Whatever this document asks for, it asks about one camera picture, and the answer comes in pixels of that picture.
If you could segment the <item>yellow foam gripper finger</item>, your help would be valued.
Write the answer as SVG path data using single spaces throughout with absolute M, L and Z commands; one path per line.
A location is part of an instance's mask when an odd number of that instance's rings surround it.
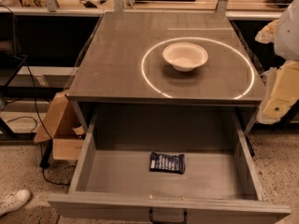
M 299 100 L 299 62 L 287 61 L 264 74 L 266 92 L 256 119 L 261 124 L 274 124 Z

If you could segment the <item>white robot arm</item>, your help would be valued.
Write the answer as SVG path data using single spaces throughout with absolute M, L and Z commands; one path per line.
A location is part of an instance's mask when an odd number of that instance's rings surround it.
M 299 100 L 299 0 L 293 0 L 278 20 L 271 21 L 255 40 L 274 45 L 285 63 L 265 73 L 266 94 L 256 119 L 261 124 L 279 122 Z

